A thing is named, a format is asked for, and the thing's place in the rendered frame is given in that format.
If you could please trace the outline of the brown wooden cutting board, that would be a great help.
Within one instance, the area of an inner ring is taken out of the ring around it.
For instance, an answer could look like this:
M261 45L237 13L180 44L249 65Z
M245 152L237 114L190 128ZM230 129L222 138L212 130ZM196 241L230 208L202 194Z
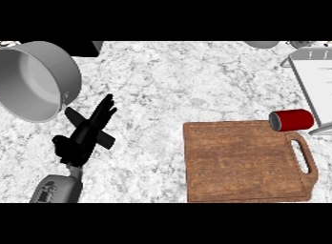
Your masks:
M265 120L187 122L183 138L190 202L311 199L317 166L298 132Z

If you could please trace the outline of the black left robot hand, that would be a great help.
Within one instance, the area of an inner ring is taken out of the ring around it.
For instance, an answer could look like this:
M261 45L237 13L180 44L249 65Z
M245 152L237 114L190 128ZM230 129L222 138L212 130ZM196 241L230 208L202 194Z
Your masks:
M60 162L73 167L81 167L91 156L95 145L110 149L115 138L103 132L107 121L113 116L112 94L101 100L88 118L72 109L64 109L64 114L75 126L75 131L69 137L55 135L51 139L54 153L60 157Z

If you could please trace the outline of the red can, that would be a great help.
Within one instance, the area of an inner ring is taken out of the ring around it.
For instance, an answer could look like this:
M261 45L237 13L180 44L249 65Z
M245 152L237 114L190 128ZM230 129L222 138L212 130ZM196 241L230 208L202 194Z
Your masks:
M276 132L307 130L314 125L314 118L308 111L287 110L268 114L270 127Z

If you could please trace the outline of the small grey cup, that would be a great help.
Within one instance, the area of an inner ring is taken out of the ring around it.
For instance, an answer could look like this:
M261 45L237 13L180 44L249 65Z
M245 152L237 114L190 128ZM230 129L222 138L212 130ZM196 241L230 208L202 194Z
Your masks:
M296 49L310 47L315 41L286 41L286 43Z

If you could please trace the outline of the dark grey appliance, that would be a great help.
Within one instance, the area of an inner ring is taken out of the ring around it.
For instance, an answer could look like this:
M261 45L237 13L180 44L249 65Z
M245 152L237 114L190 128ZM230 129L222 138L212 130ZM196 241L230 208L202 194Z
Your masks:
M73 44L72 56L97 57L100 55L103 41L79 41Z

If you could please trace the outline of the grey bowl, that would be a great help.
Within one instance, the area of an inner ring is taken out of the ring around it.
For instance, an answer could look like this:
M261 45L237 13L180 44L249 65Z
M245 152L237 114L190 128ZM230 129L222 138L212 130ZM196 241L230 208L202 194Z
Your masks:
M243 41L250 47L256 49L271 49L280 41Z

